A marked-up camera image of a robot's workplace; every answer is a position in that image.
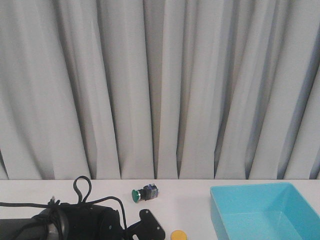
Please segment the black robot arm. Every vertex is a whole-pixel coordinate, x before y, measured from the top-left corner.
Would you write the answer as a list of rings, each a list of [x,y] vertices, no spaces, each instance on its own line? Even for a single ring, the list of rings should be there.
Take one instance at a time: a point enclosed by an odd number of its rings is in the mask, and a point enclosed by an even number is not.
[[[123,240],[120,213],[90,205],[45,209],[31,218],[2,219],[2,240]]]

